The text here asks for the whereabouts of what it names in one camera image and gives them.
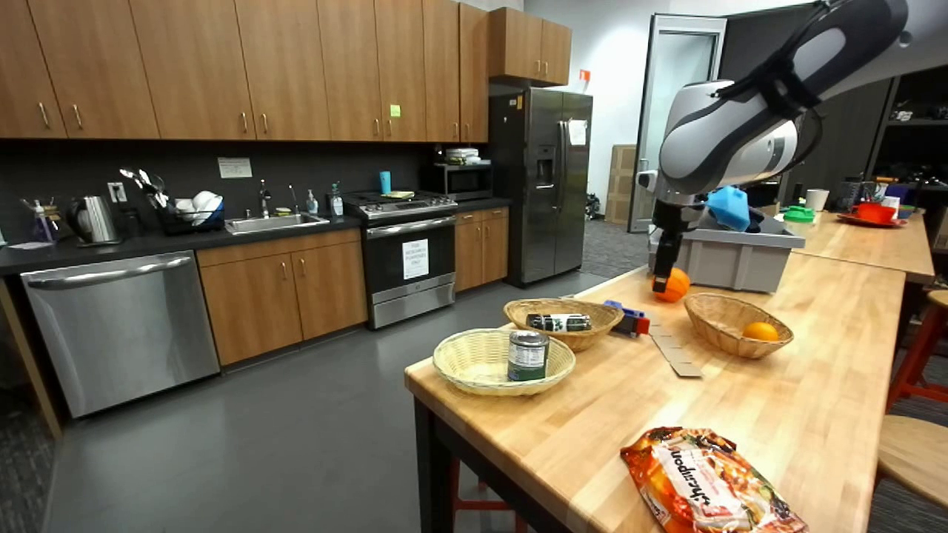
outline kitchen sink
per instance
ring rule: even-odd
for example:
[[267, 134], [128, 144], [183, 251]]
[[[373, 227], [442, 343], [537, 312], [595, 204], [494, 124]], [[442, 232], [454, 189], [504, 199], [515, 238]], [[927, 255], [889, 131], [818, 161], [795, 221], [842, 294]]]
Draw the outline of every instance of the kitchen sink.
[[294, 232], [294, 227], [318, 227], [318, 224], [330, 224], [330, 218], [288, 218], [288, 217], [224, 218], [227, 235], [263, 235], [263, 232]]

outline oven handle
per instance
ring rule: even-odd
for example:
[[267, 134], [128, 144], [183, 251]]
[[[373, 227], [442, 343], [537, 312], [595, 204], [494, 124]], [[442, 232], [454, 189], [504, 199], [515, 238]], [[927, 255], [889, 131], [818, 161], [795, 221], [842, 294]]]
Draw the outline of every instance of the oven handle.
[[444, 224], [454, 224], [454, 217], [417, 218], [417, 221], [404, 221], [404, 224], [375, 224], [375, 227], [365, 227], [365, 238], [368, 239], [384, 239], [384, 238], [420, 235], [420, 232], [444, 227]]

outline lower cabinet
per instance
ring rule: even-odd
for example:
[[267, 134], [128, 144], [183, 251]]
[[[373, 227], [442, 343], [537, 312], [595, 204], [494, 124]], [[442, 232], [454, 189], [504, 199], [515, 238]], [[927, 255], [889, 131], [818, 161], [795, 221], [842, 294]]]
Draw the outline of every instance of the lower cabinet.
[[199, 251], [221, 364], [368, 321], [359, 232]]
[[457, 217], [454, 273], [457, 290], [484, 287], [507, 278], [510, 211], [472, 211]]

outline microwave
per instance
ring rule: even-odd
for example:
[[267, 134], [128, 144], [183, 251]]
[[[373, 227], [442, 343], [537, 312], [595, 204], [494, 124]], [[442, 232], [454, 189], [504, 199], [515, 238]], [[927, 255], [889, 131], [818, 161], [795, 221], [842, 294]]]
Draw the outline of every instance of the microwave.
[[494, 170], [435, 162], [420, 174], [420, 189], [454, 195], [457, 202], [488, 199], [494, 195]]

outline stovetop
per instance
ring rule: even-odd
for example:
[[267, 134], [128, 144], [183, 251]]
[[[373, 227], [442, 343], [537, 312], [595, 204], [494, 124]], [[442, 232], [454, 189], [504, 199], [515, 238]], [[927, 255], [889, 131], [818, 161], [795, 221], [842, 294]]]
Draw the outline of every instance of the stovetop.
[[457, 199], [454, 195], [435, 195], [435, 193], [350, 193], [343, 199], [347, 211], [368, 218], [368, 221], [389, 221], [389, 218], [427, 218], [439, 213], [454, 213]]

